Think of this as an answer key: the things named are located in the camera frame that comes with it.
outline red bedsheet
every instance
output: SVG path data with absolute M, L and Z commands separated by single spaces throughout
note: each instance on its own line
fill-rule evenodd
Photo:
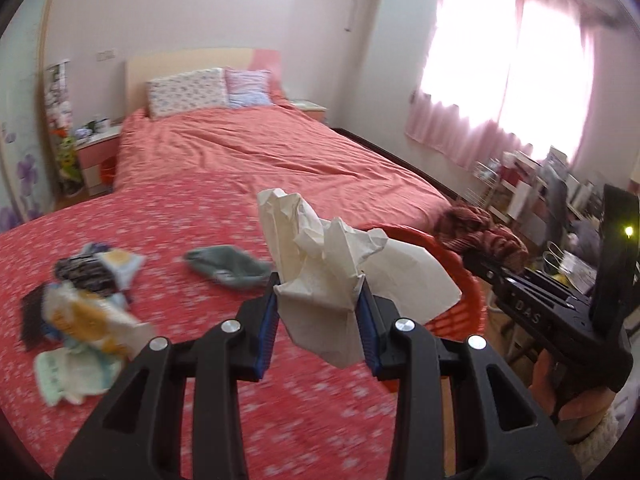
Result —
M 235 194 L 220 174 L 184 174 L 131 187 L 29 222 L 0 236 L 0 408 L 27 450 L 51 473 L 97 398 L 82 406 L 40 398 L 33 358 L 20 337 L 20 298 L 51 280 L 56 260 L 104 241 L 146 261 L 132 284 L 131 312 L 172 341 L 197 338 L 234 316 L 260 290 L 238 292 L 190 271 L 182 255 L 196 247 L 235 244 L 268 258 L 254 200 Z M 337 370 L 294 346 L 280 325 L 271 368 L 259 384 L 239 387 L 250 477 L 301 480 L 384 478 L 396 398 L 364 364 Z M 182 474 L 190 478 L 193 384 L 185 402 Z
M 185 171 L 235 174 L 234 193 L 273 187 L 300 193 L 322 218 L 347 224 L 404 224 L 431 231 L 449 202 L 397 164 L 305 114 L 282 106 L 207 109 L 124 123 L 116 188 Z

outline red floral bedsheet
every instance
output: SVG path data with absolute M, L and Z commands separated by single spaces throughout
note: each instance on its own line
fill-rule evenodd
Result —
M 36 389 L 33 358 L 19 340 L 20 299 L 51 279 L 59 258 L 89 241 L 144 254 L 132 286 L 131 311 L 178 342 L 197 338 L 232 317 L 260 291 L 240 293 L 202 279 L 182 260 L 189 249 L 235 244 L 268 258 L 255 205 L 232 176 L 199 173 L 135 187 L 30 222 L 0 237 L 0 407 L 37 461 L 52 473 L 96 405 L 48 408 Z M 337 370 L 294 346 L 282 325 L 273 360 L 259 384 L 239 388 L 244 448 L 252 479 L 386 476 L 395 397 L 364 365 Z M 182 474 L 191 474 L 190 417 L 185 403 Z

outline pillow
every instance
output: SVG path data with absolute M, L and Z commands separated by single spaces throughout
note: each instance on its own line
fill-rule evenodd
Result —
M 153 120 L 201 108 L 228 107 L 222 68 L 153 79 L 146 84 L 146 92 Z
M 231 108 L 273 105 L 269 97 L 271 72 L 268 70 L 227 68 L 225 75 Z

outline metal screw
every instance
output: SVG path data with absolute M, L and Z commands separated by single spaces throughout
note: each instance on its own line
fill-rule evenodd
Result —
M 410 319 L 407 319 L 405 317 L 401 317 L 400 319 L 398 319 L 396 321 L 396 328 L 400 332 L 411 332 L 411 330 L 413 330 L 415 328 L 415 323 L 413 321 L 411 321 Z
M 242 325 L 237 319 L 228 319 L 226 320 L 222 326 L 222 332 L 226 332 L 228 334 L 232 334 L 233 332 L 237 332 L 242 328 Z
M 482 350 L 486 346 L 486 339 L 481 335 L 473 335 L 466 342 L 475 350 Z
M 149 342 L 149 348 L 156 352 L 164 350 L 167 346 L 169 346 L 169 342 L 164 337 L 155 337 Z

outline laundry basket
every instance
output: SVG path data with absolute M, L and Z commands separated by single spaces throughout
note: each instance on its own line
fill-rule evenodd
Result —
M 433 335 L 464 341 L 470 335 L 484 332 L 486 322 L 484 295 L 478 279 L 465 269 L 460 256 L 444 248 L 433 236 L 418 231 L 418 229 L 397 225 L 373 225 L 367 227 L 366 230 L 375 227 L 384 230 L 386 235 L 393 240 L 427 249 L 460 289 L 462 293 L 460 301 L 425 325 Z M 390 392 L 398 390 L 397 381 L 385 381 L 385 386 Z

